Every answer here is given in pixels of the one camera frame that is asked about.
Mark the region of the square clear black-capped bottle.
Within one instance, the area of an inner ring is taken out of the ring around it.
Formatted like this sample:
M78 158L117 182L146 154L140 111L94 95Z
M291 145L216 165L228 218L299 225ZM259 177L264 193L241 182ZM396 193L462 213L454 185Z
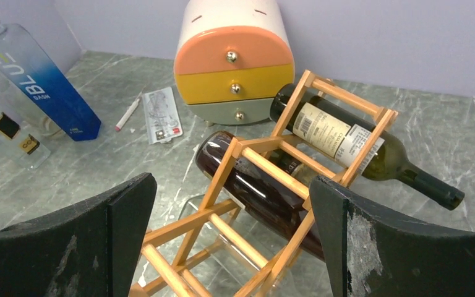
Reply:
M47 147L1 109L0 153L29 170L38 168L51 155Z

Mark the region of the round clear glass bottle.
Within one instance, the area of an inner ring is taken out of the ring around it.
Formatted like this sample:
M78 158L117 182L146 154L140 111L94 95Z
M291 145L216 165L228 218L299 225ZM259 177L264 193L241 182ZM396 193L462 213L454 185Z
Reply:
M64 135L64 131L7 78L0 79L0 96L42 137Z

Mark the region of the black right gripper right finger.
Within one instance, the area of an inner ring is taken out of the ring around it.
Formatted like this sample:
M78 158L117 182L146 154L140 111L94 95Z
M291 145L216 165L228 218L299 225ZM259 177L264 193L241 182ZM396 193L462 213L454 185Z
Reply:
M418 220L325 176L309 194L334 296L475 296L475 232Z

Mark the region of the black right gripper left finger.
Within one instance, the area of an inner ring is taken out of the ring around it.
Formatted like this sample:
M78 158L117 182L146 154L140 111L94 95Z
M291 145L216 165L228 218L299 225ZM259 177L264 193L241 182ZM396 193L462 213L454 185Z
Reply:
M156 190L142 173L0 230L0 296L127 296Z

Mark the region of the blue square glass bottle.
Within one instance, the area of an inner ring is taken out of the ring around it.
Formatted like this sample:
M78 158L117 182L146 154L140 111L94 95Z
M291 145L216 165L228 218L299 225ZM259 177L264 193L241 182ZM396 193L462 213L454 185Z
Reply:
M80 142L98 137L99 117L19 24L0 23L0 72L72 140Z

